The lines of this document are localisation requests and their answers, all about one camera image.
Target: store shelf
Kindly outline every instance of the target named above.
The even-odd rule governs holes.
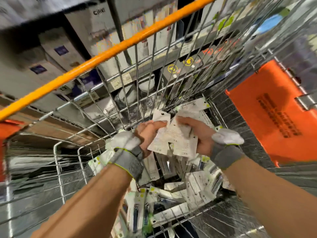
[[[182,50],[181,50],[181,55],[180,55],[179,58],[188,55],[192,45],[194,45],[192,52],[197,51],[203,44],[204,45],[210,44],[216,38],[221,38],[223,35],[225,35],[227,33],[230,33],[230,32],[235,31],[235,30],[243,29],[244,26],[246,24],[248,24],[249,20],[251,20],[250,16],[239,18],[236,21],[236,25],[234,27],[228,26],[228,27],[226,27],[226,30],[223,30],[220,34],[218,34],[217,31],[211,32],[209,34],[209,36],[207,37],[205,42],[204,42],[204,40],[205,40],[205,38],[206,38],[206,36],[208,34],[207,32],[201,33],[199,35],[196,43],[194,43],[195,39],[196,39],[196,36],[198,35],[199,30],[197,29],[197,30],[193,31],[192,33],[187,35],[187,36],[191,36],[192,35],[193,37],[192,37],[191,41],[184,43],[184,45],[182,47]],[[206,27],[209,27],[209,26],[210,26],[210,24],[206,24],[206,25],[204,25],[203,28],[206,28]],[[174,62],[176,60],[176,58],[177,58],[177,54],[180,51],[181,43],[182,43],[183,40],[184,40],[184,37],[182,37],[182,38],[176,40],[175,42],[171,43],[168,55],[167,55],[167,52],[166,52],[167,51],[167,47],[155,52],[152,71],[163,67],[164,59],[165,59],[166,55],[167,55],[167,60],[166,60],[166,64],[165,65]],[[140,60],[138,62],[138,64],[139,64],[139,78],[144,76],[144,75],[149,74],[150,68],[151,68],[151,58],[152,57],[149,56],[149,57],[146,57],[145,59],[142,59],[142,60]],[[125,70],[123,70],[122,71],[122,76],[123,76],[124,79],[125,79],[126,76],[129,76],[129,78],[131,77],[130,82],[127,82],[127,84],[135,81],[137,79],[137,72],[136,72],[135,64],[132,65],[131,67],[126,68]],[[113,91],[115,91],[115,90],[117,90],[117,89],[122,87],[121,85],[116,85],[116,88],[114,88],[113,85],[111,84],[112,82],[116,82],[117,83],[119,80],[120,80],[119,74],[116,74],[116,75],[114,75],[113,77],[111,77],[111,78],[109,78],[107,80],[107,85],[108,85],[109,92],[113,92]]]
[[[90,0],[1,0],[0,30],[66,10]]]

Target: metal wire basket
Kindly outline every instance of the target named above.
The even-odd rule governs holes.
[[[271,155],[267,154],[267,149],[265,151],[261,145],[262,141],[258,141],[259,136],[254,126],[249,127],[248,116],[244,116],[245,113],[240,110],[239,101],[230,93],[230,90],[239,87],[250,75],[259,73],[260,68],[270,61],[288,75],[300,92],[296,97],[298,107],[315,114],[316,81],[312,78],[305,80],[303,75],[313,73],[315,68],[315,63],[309,62],[309,59],[312,60],[316,56],[313,47],[317,32],[311,29],[315,25],[317,15],[316,3],[311,0],[225,0],[215,19],[207,22],[206,16],[195,31],[189,32],[195,12],[211,3],[209,13],[213,1],[194,1],[20,100],[14,102],[3,95],[12,102],[0,111],[2,141],[5,144],[5,156],[1,160],[3,176],[0,180],[0,233],[3,237],[29,237],[67,199],[87,184],[94,175],[88,161],[101,154],[105,150],[107,139],[120,129],[130,130],[151,118],[153,106],[150,109],[138,110],[142,102],[147,104],[150,99],[157,102],[160,109],[172,112],[176,105],[204,96],[211,105],[206,112],[213,123],[239,132],[245,140],[241,149],[248,157],[278,176],[314,195],[317,194],[317,164],[310,162],[286,165],[276,159],[272,162]],[[230,3],[230,8],[224,14],[226,3]],[[268,18],[276,14],[280,14],[281,20],[274,27],[264,33],[256,32]],[[142,40],[153,36],[155,43],[158,31],[171,26],[173,32],[176,21],[188,15],[191,15],[191,19],[183,37],[174,42],[170,38],[167,46],[160,50],[156,50],[154,45],[152,54],[139,60],[137,45]],[[135,63],[121,70],[117,55],[130,47],[135,49]],[[292,58],[293,55],[298,57],[302,50],[308,53],[301,55],[300,61],[298,58]],[[171,79],[177,60],[188,60],[194,51],[203,53],[198,62],[201,65],[196,65],[191,73],[186,72],[182,78]],[[24,123],[10,121],[21,120],[21,111],[24,108],[40,112],[32,105],[35,101],[73,79],[81,82],[82,75],[110,58],[115,60],[117,74],[102,78],[102,83],[86,89],[75,98],[63,95],[66,102],[62,106],[50,112],[42,112],[36,120],[24,117]],[[167,84],[163,87],[157,86],[152,93],[148,87],[146,96],[141,98],[138,93],[137,100],[133,103],[128,103],[127,93],[123,89],[123,105],[115,106],[115,112],[109,116],[100,110],[103,116],[98,120],[93,119],[77,103],[81,98],[89,97],[91,102],[97,105],[93,94],[102,88],[110,94],[115,103],[111,94],[114,87],[109,85],[111,82],[116,81],[116,87],[122,87],[122,84],[126,84],[126,74],[130,74],[133,76],[131,81],[136,80],[138,92],[142,76],[151,76],[154,70],[171,62],[173,66]],[[305,68],[300,67],[303,63],[306,64]],[[185,64],[184,62],[180,68],[180,73]],[[76,110],[75,114],[80,118],[69,118],[65,110]],[[119,123],[114,124],[113,117],[117,117]],[[50,125],[45,122],[47,119],[67,123],[76,131]],[[45,136],[36,127],[63,132],[63,135]],[[45,143],[45,148],[39,148],[39,143]],[[172,229],[177,235],[177,229],[180,228],[186,235],[193,237],[190,231],[192,227],[199,237],[268,237],[264,227],[252,217],[234,192],[220,192],[218,198],[210,204],[175,219],[169,227],[160,227],[150,234],[150,237],[160,234],[166,237],[168,229]]]

